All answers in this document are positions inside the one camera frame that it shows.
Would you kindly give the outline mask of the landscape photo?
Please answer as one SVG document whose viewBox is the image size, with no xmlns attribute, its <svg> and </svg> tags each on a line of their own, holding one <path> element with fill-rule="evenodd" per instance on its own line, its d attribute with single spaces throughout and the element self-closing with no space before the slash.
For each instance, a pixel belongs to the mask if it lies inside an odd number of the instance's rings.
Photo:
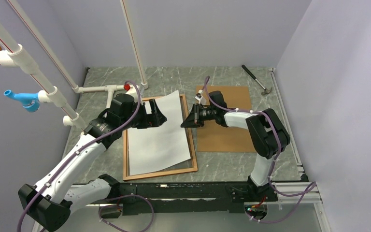
<svg viewBox="0 0 371 232">
<path fill-rule="evenodd" d="M 179 91 L 156 98 L 167 118 L 156 128 L 128 129 L 129 174 L 153 173 L 191 159 Z"/>
</svg>

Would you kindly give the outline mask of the wooden picture frame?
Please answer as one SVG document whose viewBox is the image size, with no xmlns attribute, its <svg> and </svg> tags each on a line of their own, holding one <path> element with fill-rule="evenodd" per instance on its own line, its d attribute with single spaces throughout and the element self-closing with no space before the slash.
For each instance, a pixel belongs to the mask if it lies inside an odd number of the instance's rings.
<svg viewBox="0 0 371 232">
<path fill-rule="evenodd" d="M 184 118 L 186 118 L 188 114 L 188 107 L 187 107 L 186 97 L 184 94 L 180 94 L 180 101 L 181 101 L 181 108 L 183 111 L 183 120 L 184 120 Z M 124 131 L 123 132 L 123 173 L 122 173 L 123 180 L 129 181 L 129 180 L 142 179 L 142 178 L 152 178 L 152 177 L 159 177 L 159 176 L 165 176 L 165 175 L 196 172 L 198 170 L 198 165 L 197 165 L 197 158 L 196 158 L 196 152 L 194 148 L 192 131 L 191 129 L 187 129 L 187 128 L 184 128 L 184 129 L 186 131 L 191 159 L 187 161 L 183 161 L 179 164 L 163 169 L 161 171 L 157 171 L 153 173 L 146 173 L 146 174 L 138 174 L 138 175 L 129 174 L 128 130 Z"/>
</svg>

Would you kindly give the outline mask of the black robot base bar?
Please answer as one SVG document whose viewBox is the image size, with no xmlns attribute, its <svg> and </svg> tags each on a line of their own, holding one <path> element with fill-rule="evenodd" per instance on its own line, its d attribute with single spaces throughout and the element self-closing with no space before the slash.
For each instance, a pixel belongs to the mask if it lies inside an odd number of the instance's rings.
<svg viewBox="0 0 371 232">
<path fill-rule="evenodd" d="M 99 202 L 119 202 L 125 216 L 149 213 L 151 208 L 155 213 L 243 213 L 245 204 L 278 200 L 269 184 L 258 187 L 251 180 L 130 183 L 119 182 L 108 174 L 99 178 L 112 186 L 111 192 Z"/>
</svg>

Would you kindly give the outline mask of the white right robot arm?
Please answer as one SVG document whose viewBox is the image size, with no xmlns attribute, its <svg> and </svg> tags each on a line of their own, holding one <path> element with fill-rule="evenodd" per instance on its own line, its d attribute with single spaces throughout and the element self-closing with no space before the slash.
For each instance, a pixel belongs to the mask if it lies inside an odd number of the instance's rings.
<svg viewBox="0 0 371 232">
<path fill-rule="evenodd" d="M 208 100 L 209 105 L 194 104 L 181 127 L 199 128 L 205 121 L 214 120 L 225 128 L 248 130 L 257 157 L 249 176 L 253 184 L 247 187 L 247 195 L 253 201 L 260 200 L 266 193 L 264 186 L 270 182 L 276 157 L 290 144 L 286 128 L 271 108 L 259 112 L 228 108 L 219 90 L 208 93 Z"/>
</svg>

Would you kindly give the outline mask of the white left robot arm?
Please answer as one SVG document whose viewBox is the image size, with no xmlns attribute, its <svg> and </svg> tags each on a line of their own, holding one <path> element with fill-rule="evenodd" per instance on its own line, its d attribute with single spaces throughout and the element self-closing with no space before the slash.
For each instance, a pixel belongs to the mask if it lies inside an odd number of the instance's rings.
<svg viewBox="0 0 371 232">
<path fill-rule="evenodd" d="M 124 130 L 156 128 L 167 118 L 154 99 L 146 104 L 129 94 L 118 94 L 111 106 L 91 120 L 75 147 L 44 178 L 34 185 L 24 184 L 18 191 L 24 214 L 46 231 L 55 232 L 76 210 L 98 200 L 113 203 L 119 198 L 120 183 L 108 174 L 79 188 L 73 188 L 77 177 L 103 154 Z"/>
</svg>

